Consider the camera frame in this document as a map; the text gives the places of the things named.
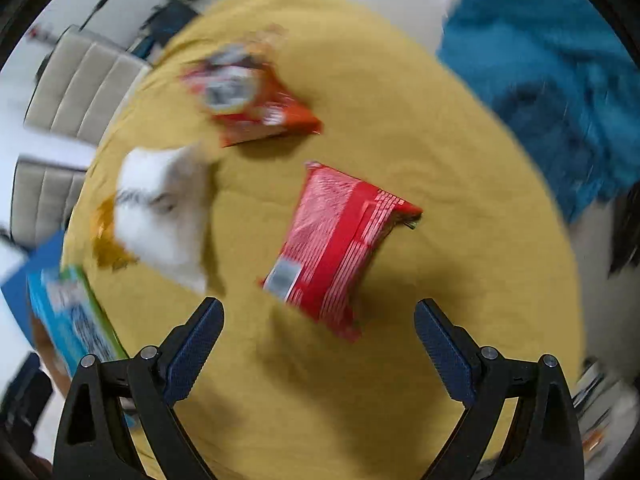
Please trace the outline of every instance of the orange package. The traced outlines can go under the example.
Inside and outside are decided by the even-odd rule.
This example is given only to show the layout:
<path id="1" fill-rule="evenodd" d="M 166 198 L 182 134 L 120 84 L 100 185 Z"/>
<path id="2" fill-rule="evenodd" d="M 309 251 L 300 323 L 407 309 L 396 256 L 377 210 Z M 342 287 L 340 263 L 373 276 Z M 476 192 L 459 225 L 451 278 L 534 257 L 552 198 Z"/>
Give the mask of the orange package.
<path id="1" fill-rule="evenodd" d="M 272 25 L 222 47 L 182 79 L 224 126 L 222 146 L 279 134 L 318 134 L 321 121 L 279 81 L 273 52 L 284 36 Z"/>

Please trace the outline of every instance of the yellow package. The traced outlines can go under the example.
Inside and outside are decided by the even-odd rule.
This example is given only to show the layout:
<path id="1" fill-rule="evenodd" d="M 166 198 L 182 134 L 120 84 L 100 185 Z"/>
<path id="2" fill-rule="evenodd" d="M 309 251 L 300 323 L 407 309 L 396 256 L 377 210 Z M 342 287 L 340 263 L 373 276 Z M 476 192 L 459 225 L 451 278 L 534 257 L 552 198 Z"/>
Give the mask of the yellow package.
<path id="1" fill-rule="evenodd" d="M 113 221 L 114 203 L 115 195 L 111 195 L 98 206 L 91 218 L 94 258 L 101 269 L 105 267 L 111 267 L 113 270 L 123 269 L 138 261 L 116 241 Z"/>

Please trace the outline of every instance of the blue cloth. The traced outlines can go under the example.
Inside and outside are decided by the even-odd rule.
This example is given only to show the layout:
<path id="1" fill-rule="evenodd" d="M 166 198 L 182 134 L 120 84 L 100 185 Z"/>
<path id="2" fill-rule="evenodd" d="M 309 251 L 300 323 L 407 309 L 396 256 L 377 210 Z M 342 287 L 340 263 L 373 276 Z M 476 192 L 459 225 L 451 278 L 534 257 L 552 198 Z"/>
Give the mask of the blue cloth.
<path id="1" fill-rule="evenodd" d="M 438 56 L 514 132 L 567 221 L 640 180 L 640 72 L 588 0 L 461 0 Z"/>
<path id="2" fill-rule="evenodd" d="M 27 291 L 27 275 L 31 272 L 38 272 L 42 269 L 59 266 L 64 239 L 64 231 L 59 231 L 54 234 L 49 240 L 34 250 L 30 254 L 27 262 L 0 286 L 11 313 L 14 315 L 22 333 L 32 346 L 33 333 L 31 331 L 31 321 L 27 307 L 27 297 L 29 294 Z"/>

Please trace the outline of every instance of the chair backrest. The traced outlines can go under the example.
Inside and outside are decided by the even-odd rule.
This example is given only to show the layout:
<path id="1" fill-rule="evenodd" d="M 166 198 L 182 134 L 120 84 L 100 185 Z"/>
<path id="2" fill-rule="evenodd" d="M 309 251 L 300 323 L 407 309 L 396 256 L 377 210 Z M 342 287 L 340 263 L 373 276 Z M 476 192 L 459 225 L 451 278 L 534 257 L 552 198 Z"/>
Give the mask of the chair backrest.
<path id="1" fill-rule="evenodd" d="M 21 247 L 33 249 L 64 229 L 80 196 L 85 175 L 85 170 L 19 158 L 11 202 L 12 240 Z"/>
<path id="2" fill-rule="evenodd" d="M 71 27 L 50 55 L 24 124 L 98 145 L 149 70 L 113 43 Z"/>

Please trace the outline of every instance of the round table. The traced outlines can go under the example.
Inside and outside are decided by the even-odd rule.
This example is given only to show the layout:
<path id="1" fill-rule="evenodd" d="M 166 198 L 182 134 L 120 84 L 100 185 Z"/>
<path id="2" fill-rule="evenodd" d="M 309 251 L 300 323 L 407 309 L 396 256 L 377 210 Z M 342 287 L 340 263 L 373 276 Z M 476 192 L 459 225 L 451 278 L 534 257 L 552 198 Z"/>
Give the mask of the round table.
<path id="1" fill-rule="evenodd" d="M 271 23 L 288 30 L 277 72 L 324 133 L 222 149 L 217 126 L 178 76 L 185 63 Z M 478 344 L 510 358 L 554 354 L 569 384 L 577 378 L 576 267 L 539 174 L 420 45 L 345 0 L 221 0 L 169 44 L 111 127 L 73 213 L 63 263 L 84 266 L 130 354 L 161 342 L 202 298 L 143 264 L 98 270 L 90 216 L 114 192 L 133 147 L 192 142 L 212 161 L 204 264 L 226 321 L 191 396 L 175 409 L 221 480 L 420 478 L 462 413 L 415 335 L 421 298 L 435 298 Z M 418 228 L 397 226 L 364 273 L 353 297 L 364 335 L 354 344 L 257 285 L 286 236 L 308 160 L 424 209 Z M 507 427 L 502 420 L 491 449 Z M 158 476 L 144 439 L 136 444 Z"/>

